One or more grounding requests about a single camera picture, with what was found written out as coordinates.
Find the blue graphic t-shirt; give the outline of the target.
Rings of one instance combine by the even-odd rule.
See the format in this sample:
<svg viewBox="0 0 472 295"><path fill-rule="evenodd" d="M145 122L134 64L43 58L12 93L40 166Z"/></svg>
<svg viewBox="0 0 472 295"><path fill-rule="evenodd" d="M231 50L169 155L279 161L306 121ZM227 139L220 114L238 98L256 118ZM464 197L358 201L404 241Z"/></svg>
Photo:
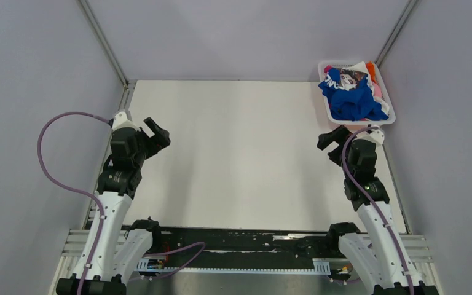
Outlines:
<svg viewBox="0 0 472 295"><path fill-rule="evenodd" d="M345 68L332 67L318 87L326 97L333 119L382 121L389 115L374 101L368 76Z"/></svg>

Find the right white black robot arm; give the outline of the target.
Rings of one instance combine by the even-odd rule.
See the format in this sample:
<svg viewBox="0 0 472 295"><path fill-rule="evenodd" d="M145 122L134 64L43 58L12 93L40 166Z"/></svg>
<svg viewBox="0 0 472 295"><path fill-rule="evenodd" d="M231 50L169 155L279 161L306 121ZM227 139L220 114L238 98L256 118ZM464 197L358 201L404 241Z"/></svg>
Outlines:
<svg viewBox="0 0 472 295"><path fill-rule="evenodd" d="M384 133L374 125L356 132L341 125L319 135L318 149L337 144L328 157L342 169L345 196L370 238L365 243L352 222L333 224L327 250L348 259L368 294L438 294L411 261L396 230L387 190L376 175L376 149L383 142Z"/></svg>

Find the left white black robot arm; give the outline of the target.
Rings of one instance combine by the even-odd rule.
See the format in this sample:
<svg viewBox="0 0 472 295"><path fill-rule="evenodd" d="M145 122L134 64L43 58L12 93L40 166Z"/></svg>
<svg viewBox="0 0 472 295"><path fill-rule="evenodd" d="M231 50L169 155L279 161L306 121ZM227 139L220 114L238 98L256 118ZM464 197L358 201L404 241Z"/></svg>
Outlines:
<svg viewBox="0 0 472 295"><path fill-rule="evenodd" d="M130 275L142 255L156 254L163 248L159 224L150 219L135 221L127 241L118 245L123 221L142 180L143 163L170 145L168 131L150 117L144 123L152 136L136 126L127 111L117 112L109 121L111 153L93 195L98 213L73 272L58 280L57 294L126 294Z"/></svg>

